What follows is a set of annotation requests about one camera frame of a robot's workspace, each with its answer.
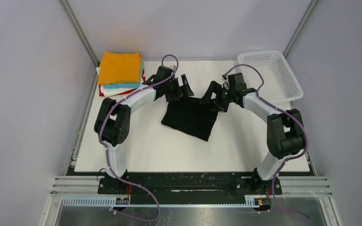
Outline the black t-shirt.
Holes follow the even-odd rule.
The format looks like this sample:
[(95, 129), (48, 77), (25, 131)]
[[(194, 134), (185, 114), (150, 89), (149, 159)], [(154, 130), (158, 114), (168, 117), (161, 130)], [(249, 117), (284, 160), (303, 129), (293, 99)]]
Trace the black t-shirt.
[(196, 97), (171, 101), (161, 124), (207, 142), (218, 117), (212, 107), (213, 104), (201, 103)]

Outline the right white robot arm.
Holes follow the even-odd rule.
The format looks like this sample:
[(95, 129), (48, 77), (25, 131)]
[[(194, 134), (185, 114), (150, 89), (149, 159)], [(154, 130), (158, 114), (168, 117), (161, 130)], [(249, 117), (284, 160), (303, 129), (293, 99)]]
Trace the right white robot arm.
[(227, 78), (228, 88), (212, 81), (200, 102), (212, 104), (215, 112), (226, 112), (229, 104), (235, 103), (266, 123), (268, 153), (243, 188), (258, 194), (275, 194), (275, 179), (281, 168), (306, 146), (301, 114), (298, 110), (284, 111), (264, 100), (257, 89), (247, 87), (241, 73)]

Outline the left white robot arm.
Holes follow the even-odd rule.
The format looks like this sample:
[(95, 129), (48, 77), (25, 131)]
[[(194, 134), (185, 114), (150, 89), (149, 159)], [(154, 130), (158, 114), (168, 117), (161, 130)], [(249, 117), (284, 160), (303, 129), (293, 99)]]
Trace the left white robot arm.
[(122, 144), (130, 133), (131, 115), (161, 97), (165, 97), (166, 102), (173, 102), (194, 95), (185, 74), (181, 75), (182, 84), (179, 84), (176, 69), (176, 66), (161, 65), (155, 74), (126, 97), (120, 100), (107, 97), (102, 101), (94, 131), (105, 148), (106, 173), (118, 184), (125, 182), (123, 176), (127, 172)]

